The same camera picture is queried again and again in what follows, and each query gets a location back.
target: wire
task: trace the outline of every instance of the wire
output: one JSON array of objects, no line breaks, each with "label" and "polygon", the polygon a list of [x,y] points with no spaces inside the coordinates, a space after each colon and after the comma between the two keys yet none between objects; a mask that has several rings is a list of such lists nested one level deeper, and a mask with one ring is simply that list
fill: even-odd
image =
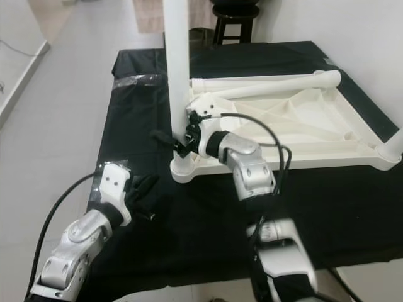
[{"label": "wire", "polygon": [[288,148],[287,146],[284,146],[284,145],[281,145],[281,149],[285,150],[287,152],[288,156],[287,156],[287,162],[286,162],[285,167],[284,167],[284,176],[283,176],[282,182],[280,183],[280,192],[282,192],[282,190],[283,190],[283,184],[285,182],[285,179],[287,178],[288,171],[290,170],[290,166],[291,166],[291,160],[292,160],[292,151],[291,151],[291,149]]},{"label": "wire", "polygon": [[283,178],[284,178],[284,155],[283,155],[283,151],[281,149],[280,141],[279,141],[278,137],[276,136],[276,134],[274,133],[274,131],[272,129],[270,129],[268,126],[266,126],[262,121],[258,120],[257,118],[253,118],[252,116],[244,115],[242,113],[222,113],[221,117],[223,117],[223,118],[225,118],[225,117],[244,118],[245,120],[253,121],[254,123],[256,123],[259,126],[261,126],[262,128],[264,128],[271,135],[271,137],[273,137],[273,140],[275,141],[275,145],[278,149],[278,155],[280,157],[278,182],[276,182],[274,194],[279,194],[281,184],[282,184]]},{"label": "wire", "polygon": [[9,43],[7,43],[7,42],[4,41],[4,40],[0,40],[0,43],[3,43],[3,44],[4,44],[5,46],[7,46],[9,49],[14,50],[15,52],[18,52],[18,53],[20,53],[20,54],[22,54],[22,55],[26,55],[27,57],[41,57],[42,55],[46,55],[46,54],[49,52],[49,50],[50,50],[50,47],[48,47],[48,49],[46,49],[45,51],[40,52],[40,53],[34,55],[34,54],[31,54],[31,53],[23,52],[22,50],[19,50],[19,49],[15,48],[15,47],[12,47]]},{"label": "wire", "polygon": [[266,221],[266,217],[263,215],[260,217],[258,223],[256,224],[253,233],[251,235],[250,246],[254,248],[256,246],[256,240],[258,239],[258,235],[263,223]]},{"label": "wire", "polygon": [[350,295],[350,297],[355,301],[355,302],[363,302],[357,294],[344,282],[343,279],[332,269],[327,268],[327,271],[330,272],[330,274],[333,276],[333,278],[336,279],[336,281],[341,285],[341,287]]},{"label": "wire", "polygon": [[[264,272],[264,273],[265,273],[266,276],[268,276],[269,278],[274,279],[274,277],[273,277],[272,275],[268,274],[267,272]],[[308,293],[308,292],[306,292],[304,289],[302,289],[302,288],[296,286],[294,283],[284,283],[283,285],[286,285],[286,286],[288,286],[289,288],[292,288],[292,289],[296,289],[296,290],[299,291],[300,293],[306,294],[307,296],[315,297],[315,298],[317,298],[317,299],[319,299],[319,300],[321,300],[321,301],[323,301],[323,302],[338,302],[337,300],[332,299],[332,298],[330,298],[330,297],[328,297],[328,296],[326,296],[326,295],[324,295],[324,294]]]},{"label": "wire", "polygon": [[277,147],[275,143],[258,143],[258,144],[262,147],[271,147],[271,148]]},{"label": "wire", "polygon": [[75,189],[77,188],[81,183],[86,181],[87,179],[99,174],[98,171],[93,172],[91,174],[88,174],[84,176],[83,178],[79,179],[76,181],[69,189],[67,189],[66,192],[62,194],[62,196],[56,201],[56,203],[53,205],[53,208],[50,210],[48,216],[46,217],[45,223],[43,224],[43,227],[40,231],[39,234],[39,239],[37,243],[37,247],[35,249],[35,255],[33,257],[33,263],[32,263],[32,268],[31,268],[31,275],[30,275],[30,281],[28,283],[28,288],[26,289],[26,294],[25,297],[27,298],[28,295],[30,294],[31,288],[33,286],[33,283],[35,281],[35,275],[37,273],[37,268],[38,268],[38,262],[39,262],[39,256],[40,256],[40,250],[42,249],[43,245],[43,240],[45,239],[46,231],[49,227],[50,221],[52,220],[57,208],[62,204],[63,200]]}]

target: wooden stool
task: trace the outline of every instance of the wooden stool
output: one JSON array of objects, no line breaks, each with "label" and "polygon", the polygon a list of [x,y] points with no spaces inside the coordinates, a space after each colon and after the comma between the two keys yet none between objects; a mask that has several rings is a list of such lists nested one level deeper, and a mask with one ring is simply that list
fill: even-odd
[{"label": "wooden stool", "polygon": [[[256,5],[213,6],[213,14],[217,16],[214,32],[214,45],[222,45],[222,41],[239,40],[239,43],[250,43],[252,38],[253,19],[259,15]],[[224,36],[227,24],[241,24],[240,36]]]}]

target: black tablecloth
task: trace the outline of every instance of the black tablecloth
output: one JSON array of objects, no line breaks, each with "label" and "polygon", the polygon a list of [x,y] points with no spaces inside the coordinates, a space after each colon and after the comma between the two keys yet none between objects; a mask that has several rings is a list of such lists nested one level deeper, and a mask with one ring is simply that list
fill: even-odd
[{"label": "black tablecloth", "polygon": [[[312,42],[225,45],[191,54],[192,77],[306,74],[337,69]],[[386,141],[397,127],[343,72],[339,90]],[[142,205],[154,222],[119,229],[93,262],[83,301],[247,277],[244,209],[230,174],[172,180],[172,151],[149,138],[170,132],[164,50],[121,51],[115,79],[149,75],[112,91],[98,162],[128,159],[135,174],[159,174]],[[290,171],[277,201],[295,220],[317,267],[388,261],[402,256],[403,166]]]}]

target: white tile floor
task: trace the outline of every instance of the white tile floor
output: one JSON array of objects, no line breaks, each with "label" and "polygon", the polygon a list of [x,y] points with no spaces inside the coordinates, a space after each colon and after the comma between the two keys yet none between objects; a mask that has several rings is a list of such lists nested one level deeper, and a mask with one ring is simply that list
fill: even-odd
[{"label": "white tile floor", "polygon": [[61,0],[28,0],[28,3],[44,37],[53,44],[74,6],[65,6]]},{"label": "white tile floor", "polygon": [[[47,18],[42,26],[52,26]],[[138,34],[132,0],[78,2],[72,9],[0,132],[0,302],[23,300],[50,207],[95,167],[117,52],[157,47],[162,35]],[[42,261],[84,210],[89,186],[74,191],[57,212]],[[121,301],[203,302],[217,296],[253,301],[249,281],[166,288]]]}]

